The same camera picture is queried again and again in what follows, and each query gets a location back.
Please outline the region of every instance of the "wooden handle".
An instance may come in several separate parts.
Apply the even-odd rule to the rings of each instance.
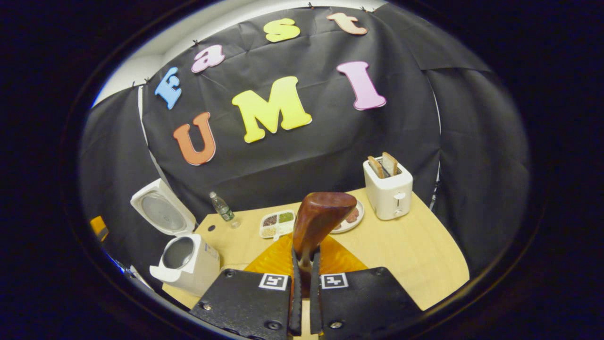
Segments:
[[[294,251],[303,267],[321,241],[356,207],[356,198],[343,192],[308,194],[294,223]]]

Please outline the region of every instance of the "letter m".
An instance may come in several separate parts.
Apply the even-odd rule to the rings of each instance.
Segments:
[[[275,80],[268,102],[251,90],[233,98],[232,103],[241,110],[245,124],[245,142],[252,143],[264,138],[265,131],[259,128],[256,120],[271,133],[276,133],[279,112],[283,115],[281,127],[285,130],[299,128],[312,121],[310,114],[304,112],[298,97],[297,83],[298,78],[293,76]]]

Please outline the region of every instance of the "wooden table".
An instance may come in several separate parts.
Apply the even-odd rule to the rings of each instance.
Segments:
[[[345,246],[367,267],[386,267],[422,310],[426,310],[456,291],[469,280],[469,271],[459,247],[434,214],[415,194],[411,210],[390,221],[378,219],[371,208],[365,188],[350,191],[365,207],[358,226],[331,236]],[[260,220],[267,214],[292,209],[300,202],[235,212],[241,225],[231,227],[218,214],[207,215],[195,231],[220,253],[222,268],[243,270],[273,242],[260,238]],[[213,231],[208,227],[215,225]],[[162,289],[189,308],[199,301],[182,289],[164,284]],[[303,310],[308,301],[303,301]],[[309,334],[308,312],[303,311],[303,339]]]

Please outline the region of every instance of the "white toaster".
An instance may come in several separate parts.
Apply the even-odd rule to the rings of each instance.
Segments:
[[[375,159],[382,163],[382,157]],[[392,220],[407,214],[411,209],[413,176],[400,163],[397,167],[396,175],[379,178],[369,161],[363,162],[367,198],[380,220]]]

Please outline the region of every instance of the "water bottle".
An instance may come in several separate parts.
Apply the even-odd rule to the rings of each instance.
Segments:
[[[235,215],[231,211],[231,208],[229,208],[228,205],[224,202],[224,200],[218,195],[216,195],[215,192],[212,191],[210,193],[210,198],[212,199],[212,205],[214,206],[214,209],[222,217],[223,220],[230,221],[235,217]]]

